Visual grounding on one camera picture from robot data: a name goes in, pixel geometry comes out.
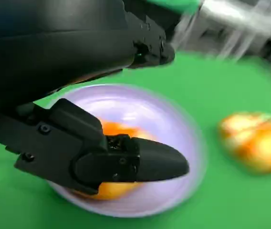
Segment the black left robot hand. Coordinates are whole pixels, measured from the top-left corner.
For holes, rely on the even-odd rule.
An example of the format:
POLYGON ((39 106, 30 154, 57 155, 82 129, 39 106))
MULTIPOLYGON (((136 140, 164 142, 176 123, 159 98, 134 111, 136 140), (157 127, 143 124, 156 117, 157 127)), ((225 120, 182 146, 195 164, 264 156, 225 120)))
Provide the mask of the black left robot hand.
POLYGON ((0 0, 0 144, 15 167, 89 195, 103 182, 153 182, 188 173, 162 143, 103 134, 68 101, 35 101, 77 83, 171 63, 181 14, 145 0, 0 0))

